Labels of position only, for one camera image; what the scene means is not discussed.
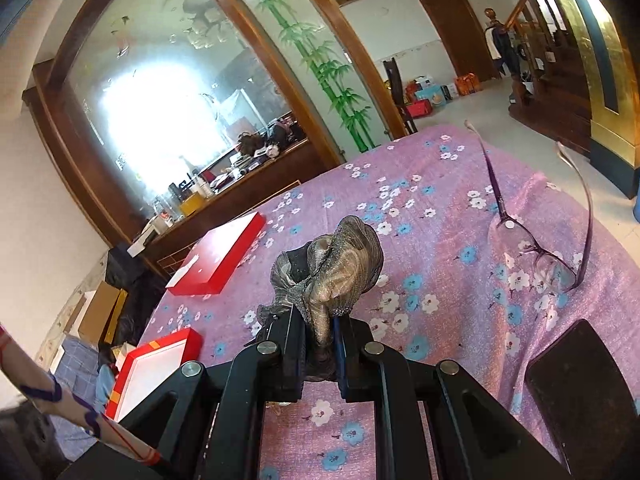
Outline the grey organza scrunchie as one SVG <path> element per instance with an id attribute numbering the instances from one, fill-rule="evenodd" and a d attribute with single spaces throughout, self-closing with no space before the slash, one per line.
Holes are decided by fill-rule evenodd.
<path id="1" fill-rule="evenodd" d="M 356 216 L 343 218 L 334 232 L 277 256 L 270 271 L 274 297 L 259 306 L 267 327 L 276 315 L 296 310 L 319 347 L 332 341 L 331 321 L 348 315 L 378 281 L 384 264 L 378 233 Z"/>

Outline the red open gift box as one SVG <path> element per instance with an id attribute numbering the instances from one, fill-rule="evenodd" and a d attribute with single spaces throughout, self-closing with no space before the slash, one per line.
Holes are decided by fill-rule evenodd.
<path id="1" fill-rule="evenodd" d="M 105 415 L 115 422 L 123 420 L 183 363 L 197 360 L 202 345 L 196 330 L 183 328 L 128 352 Z"/>

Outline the cardboard box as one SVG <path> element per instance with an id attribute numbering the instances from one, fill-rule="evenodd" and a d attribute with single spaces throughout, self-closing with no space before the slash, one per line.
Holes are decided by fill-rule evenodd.
<path id="1" fill-rule="evenodd" d="M 79 318 L 77 337 L 93 348 L 98 348 L 101 342 L 111 344 L 127 296 L 125 289 L 101 282 L 96 290 L 89 292 L 86 308 Z"/>

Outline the red box lid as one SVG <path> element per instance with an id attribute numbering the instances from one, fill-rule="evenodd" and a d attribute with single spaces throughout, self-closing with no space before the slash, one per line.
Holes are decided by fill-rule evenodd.
<path id="1" fill-rule="evenodd" d="M 166 284 L 174 296 L 218 295 L 266 225 L 260 212 L 209 230 Z"/>

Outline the black smartphone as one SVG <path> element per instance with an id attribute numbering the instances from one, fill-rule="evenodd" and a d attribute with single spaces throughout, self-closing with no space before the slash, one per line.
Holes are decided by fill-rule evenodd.
<path id="1" fill-rule="evenodd" d="M 639 415 L 612 354 L 585 320 L 526 368 L 525 383 L 575 479 L 639 477 Z"/>

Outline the purple floral bedspread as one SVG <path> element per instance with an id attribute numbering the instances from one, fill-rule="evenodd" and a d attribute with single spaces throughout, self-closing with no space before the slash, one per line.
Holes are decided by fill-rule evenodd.
<path id="1" fill-rule="evenodd" d="M 352 314 L 409 359 L 462 364 L 542 444 L 528 362 L 583 318 L 639 388 L 639 270 L 623 246 L 544 174 L 454 126 L 377 148 L 262 205 L 266 225 L 218 295 L 165 295 L 143 333 L 182 328 L 201 361 L 232 360 L 273 297 L 280 252 L 356 216 L 384 266 Z"/>

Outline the black wooden chair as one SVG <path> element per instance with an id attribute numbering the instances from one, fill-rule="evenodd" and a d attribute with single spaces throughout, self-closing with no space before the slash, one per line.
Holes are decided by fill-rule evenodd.
<path id="1" fill-rule="evenodd" d="M 398 113 L 409 134 L 416 133 L 418 129 L 414 124 L 413 118 L 408 111 L 405 103 L 404 87 L 400 78 L 399 68 L 394 58 L 383 62 L 386 71 L 388 83 L 390 84 L 390 95 L 396 105 Z"/>

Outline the wooden staircase railing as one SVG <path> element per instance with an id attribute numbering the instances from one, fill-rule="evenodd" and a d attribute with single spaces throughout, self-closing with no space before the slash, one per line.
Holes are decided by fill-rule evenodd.
<path id="1" fill-rule="evenodd" d="M 520 78 L 512 86 L 512 117 L 532 128 L 588 133 L 589 90 L 573 29 L 556 0 L 518 0 L 505 20 L 485 10 L 487 26 L 510 39 Z"/>

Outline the brown wooden door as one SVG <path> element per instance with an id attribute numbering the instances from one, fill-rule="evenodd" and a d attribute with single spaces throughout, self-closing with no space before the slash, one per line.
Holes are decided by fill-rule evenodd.
<path id="1" fill-rule="evenodd" d="M 480 82 L 500 76 L 491 61 L 483 29 L 469 0 L 419 0 L 430 17 L 457 76 Z"/>

